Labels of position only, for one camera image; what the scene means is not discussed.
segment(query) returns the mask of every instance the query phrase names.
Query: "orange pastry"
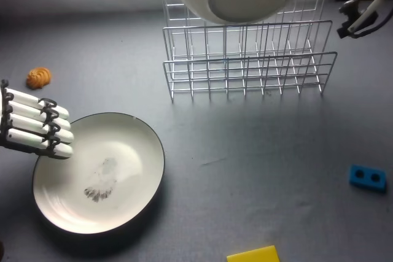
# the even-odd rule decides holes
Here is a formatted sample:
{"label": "orange pastry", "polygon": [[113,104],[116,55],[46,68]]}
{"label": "orange pastry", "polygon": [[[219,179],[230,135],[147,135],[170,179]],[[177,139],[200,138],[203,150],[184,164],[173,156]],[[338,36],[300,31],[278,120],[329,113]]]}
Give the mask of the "orange pastry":
{"label": "orange pastry", "polygon": [[42,88],[50,83],[52,74],[46,67],[37,67],[31,70],[26,79],[26,85],[31,89]]}

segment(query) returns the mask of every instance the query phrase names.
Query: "wire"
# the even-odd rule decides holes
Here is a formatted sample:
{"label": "wire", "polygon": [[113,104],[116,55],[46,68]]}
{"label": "wire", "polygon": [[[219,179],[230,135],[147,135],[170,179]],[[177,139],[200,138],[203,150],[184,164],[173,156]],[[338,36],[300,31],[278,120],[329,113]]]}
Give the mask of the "wire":
{"label": "wire", "polygon": [[392,10],[388,13],[388,15],[386,16],[386,18],[385,18],[380,24],[378,24],[377,26],[375,26],[374,28],[365,30],[365,31],[363,31],[363,32],[361,32],[361,33],[359,33],[359,34],[352,34],[352,35],[350,35],[350,36],[351,36],[352,38],[357,39],[357,38],[360,38],[360,37],[367,36],[367,35],[369,35],[369,34],[371,34],[371,33],[374,33],[375,31],[381,29],[381,28],[382,28],[382,27],[383,27],[392,17],[393,17],[393,8],[392,8]]}

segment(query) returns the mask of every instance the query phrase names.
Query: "blue toy block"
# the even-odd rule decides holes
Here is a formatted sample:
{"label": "blue toy block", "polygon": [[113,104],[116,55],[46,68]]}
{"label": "blue toy block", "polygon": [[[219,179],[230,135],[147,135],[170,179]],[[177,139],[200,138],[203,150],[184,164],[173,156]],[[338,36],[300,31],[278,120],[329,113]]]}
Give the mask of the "blue toy block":
{"label": "blue toy block", "polygon": [[384,193],[386,191],[385,172],[362,166],[352,165],[349,183],[356,187]]}

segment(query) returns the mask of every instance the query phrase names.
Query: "yellow sponge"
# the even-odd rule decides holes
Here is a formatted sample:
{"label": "yellow sponge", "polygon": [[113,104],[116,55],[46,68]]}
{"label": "yellow sponge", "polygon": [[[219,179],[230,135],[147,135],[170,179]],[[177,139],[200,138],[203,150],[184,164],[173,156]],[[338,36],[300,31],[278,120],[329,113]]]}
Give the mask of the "yellow sponge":
{"label": "yellow sponge", "polygon": [[228,262],[280,262],[275,246],[227,256]]}

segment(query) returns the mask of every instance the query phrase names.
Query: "dish rack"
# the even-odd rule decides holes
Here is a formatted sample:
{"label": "dish rack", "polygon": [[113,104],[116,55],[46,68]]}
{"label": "dish rack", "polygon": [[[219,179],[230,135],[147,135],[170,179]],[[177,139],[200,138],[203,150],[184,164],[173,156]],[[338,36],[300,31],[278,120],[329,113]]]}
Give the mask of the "dish rack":
{"label": "dish rack", "polygon": [[260,23],[215,25],[181,0],[163,0],[171,100],[175,93],[271,91],[305,88],[323,93],[337,52],[325,47],[332,22],[321,20],[325,0],[293,0]]}

